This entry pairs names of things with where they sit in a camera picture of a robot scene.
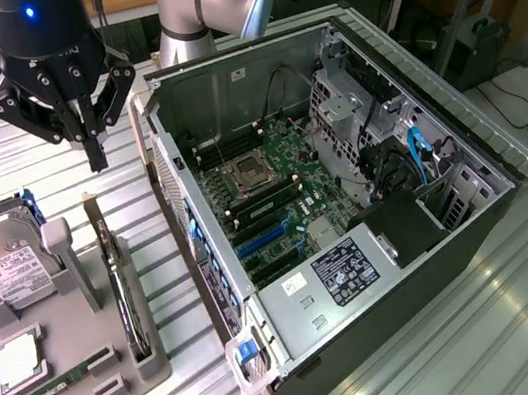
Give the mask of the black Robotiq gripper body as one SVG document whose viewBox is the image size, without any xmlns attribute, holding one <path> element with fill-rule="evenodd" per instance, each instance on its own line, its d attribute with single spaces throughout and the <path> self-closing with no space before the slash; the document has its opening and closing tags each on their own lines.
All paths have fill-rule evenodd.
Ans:
<svg viewBox="0 0 528 395">
<path fill-rule="evenodd" d="M 10 89 L 54 106 L 45 74 L 63 101 L 90 102 L 104 59 L 83 0 L 0 0 L 0 100 Z"/>
</svg>

